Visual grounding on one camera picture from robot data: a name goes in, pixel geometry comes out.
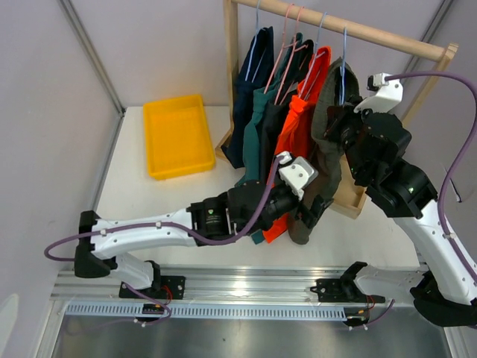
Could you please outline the olive green shorts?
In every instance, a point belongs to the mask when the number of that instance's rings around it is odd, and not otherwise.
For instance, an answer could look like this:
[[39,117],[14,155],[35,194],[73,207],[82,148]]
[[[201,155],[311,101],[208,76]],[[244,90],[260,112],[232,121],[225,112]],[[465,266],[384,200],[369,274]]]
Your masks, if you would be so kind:
[[[318,102],[312,116],[311,136],[313,149],[308,161],[318,170],[318,176],[306,189],[316,189],[327,198],[333,198],[341,182],[340,159],[344,155],[339,145],[324,138],[327,114],[330,106],[338,105],[341,57],[329,65],[328,73],[318,96]],[[360,95],[359,83],[355,73],[346,63],[346,99]]]

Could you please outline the orange mesh shorts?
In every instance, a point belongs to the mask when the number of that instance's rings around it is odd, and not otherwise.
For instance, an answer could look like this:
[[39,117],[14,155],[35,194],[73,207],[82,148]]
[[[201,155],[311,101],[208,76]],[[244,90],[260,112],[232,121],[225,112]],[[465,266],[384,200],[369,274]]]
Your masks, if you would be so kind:
[[[304,101],[299,98],[299,92],[302,89],[305,78],[297,85],[297,93],[291,97],[291,102],[288,106],[288,113],[285,118],[282,131],[278,136],[277,146],[274,151],[275,154],[279,154],[283,151],[289,151],[295,157],[308,157],[312,149],[311,138],[311,123],[312,114],[315,110],[315,106],[318,102],[318,96],[321,88],[324,84],[325,77],[328,73],[328,68],[331,59],[331,48],[328,46],[320,47],[320,53],[322,56],[318,58],[315,64],[315,71],[319,71],[316,77],[315,84],[312,86],[309,100]],[[291,63],[285,64],[286,76]],[[285,79],[280,78],[274,91],[277,96],[275,101],[279,99],[279,92]]]

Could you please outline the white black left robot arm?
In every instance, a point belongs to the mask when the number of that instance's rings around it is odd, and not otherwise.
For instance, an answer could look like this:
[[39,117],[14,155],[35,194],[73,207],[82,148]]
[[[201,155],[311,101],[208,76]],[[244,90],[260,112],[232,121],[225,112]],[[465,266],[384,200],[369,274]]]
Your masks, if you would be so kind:
[[310,204],[283,182],[272,188],[249,180],[216,197],[162,216],[107,221],[90,210],[81,213],[81,237],[75,248],[74,273],[83,279],[114,277],[125,296],[157,298],[163,286],[159,264],[141,261],[133,251],[166,246],[201,247],[234,243],[268,230],[286,213],[312,228],[331,205],[318,195]]

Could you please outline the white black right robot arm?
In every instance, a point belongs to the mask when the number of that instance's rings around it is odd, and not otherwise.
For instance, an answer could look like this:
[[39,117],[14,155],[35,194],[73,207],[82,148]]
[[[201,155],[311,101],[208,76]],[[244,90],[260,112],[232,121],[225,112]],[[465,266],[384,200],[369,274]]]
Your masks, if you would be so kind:
[[476,281],[454,249],[457,237],[444,233],[437,190],[426,173],[403,159],[411,133],[390,113],[332,105],[324,111],[322,138],[347,158],[355,185],[402,228],[422,255],[426,271],[391,271],[354,263],[340,283],[349,301],[379,295],[412,304],[440,327],[476,326]]

